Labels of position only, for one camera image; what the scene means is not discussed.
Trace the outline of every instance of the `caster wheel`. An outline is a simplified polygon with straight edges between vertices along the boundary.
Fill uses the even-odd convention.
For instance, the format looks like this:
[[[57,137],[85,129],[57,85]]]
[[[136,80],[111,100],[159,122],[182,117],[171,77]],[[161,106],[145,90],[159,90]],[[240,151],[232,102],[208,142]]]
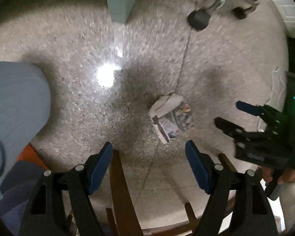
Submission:
[[[197,31],[203,30],[208,26],[211,15],[205,9],[193,11],[187,17],[189,25]]]
[[[247,18],[247,14],[245,12],[245,9],[242,7],[236,7],[235,9],[233,9],[233,14],[238,19]]]

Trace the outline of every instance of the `orange object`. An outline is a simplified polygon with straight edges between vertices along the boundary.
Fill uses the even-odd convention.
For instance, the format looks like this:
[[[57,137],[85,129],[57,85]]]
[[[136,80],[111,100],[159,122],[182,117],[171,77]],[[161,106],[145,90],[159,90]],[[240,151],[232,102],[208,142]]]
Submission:
[[[16,160],[25,160],[32,163],[35,163],[36,165],[42,167],[43,169],[48,169],[47,166],[44,164],[44,162],[39,158],[33,147],[28,144],[24,150],[21,152],[21,154],[17,157]]]

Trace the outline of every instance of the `finger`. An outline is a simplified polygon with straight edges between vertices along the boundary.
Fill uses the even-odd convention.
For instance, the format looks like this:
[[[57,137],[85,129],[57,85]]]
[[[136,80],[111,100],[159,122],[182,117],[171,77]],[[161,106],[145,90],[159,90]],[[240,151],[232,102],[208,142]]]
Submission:
[[[293,169],[284,170],[283,174],[277,180],[277,184],[279,185],[289,182],[295,182],[295,170]]]
[[[270,168],[266,168],[266,167],[261,167],[261,170],[262,170],[262,177],[263,177],[263,180],[266,182],[266,183],[269,183],[272,181],[272,169]]]

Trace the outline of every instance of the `floor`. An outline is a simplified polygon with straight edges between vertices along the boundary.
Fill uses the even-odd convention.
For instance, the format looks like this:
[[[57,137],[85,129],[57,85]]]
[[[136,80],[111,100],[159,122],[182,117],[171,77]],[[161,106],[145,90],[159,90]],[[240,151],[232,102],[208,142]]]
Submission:
[[[37,65],[52,93],[50,120],[32,145],[54,171],[65,171],[112,142],[142,228],[186,221],[186,202],[202,214],[208,196],[186,160],[186,140],[215,161],[224,152],[239,171],[250,168],[233,158],[232,140],[213,119],[255,130],[257,118],[235,102],[264,104],[272,70],[288,67],[285,30],[267,0],[242,21],[229,11],[240,1],[228,0],[205,30],[192,30],[187,15],[211,1],[137,0],[126,25],[111,22],[106,0],[7,0],[0,7],[0,61]],[[172,92],[189,101],[194,127],[164,145],[148,111]],[[108,174],[91,202],[105,222]]]

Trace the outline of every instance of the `beige sleeve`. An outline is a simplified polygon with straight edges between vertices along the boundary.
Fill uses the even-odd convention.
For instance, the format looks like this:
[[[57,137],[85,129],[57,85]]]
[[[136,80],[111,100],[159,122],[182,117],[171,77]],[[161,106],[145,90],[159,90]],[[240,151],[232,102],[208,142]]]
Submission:
[[[286,230],[295,224],[295,183],[285,183],[280,192]]]

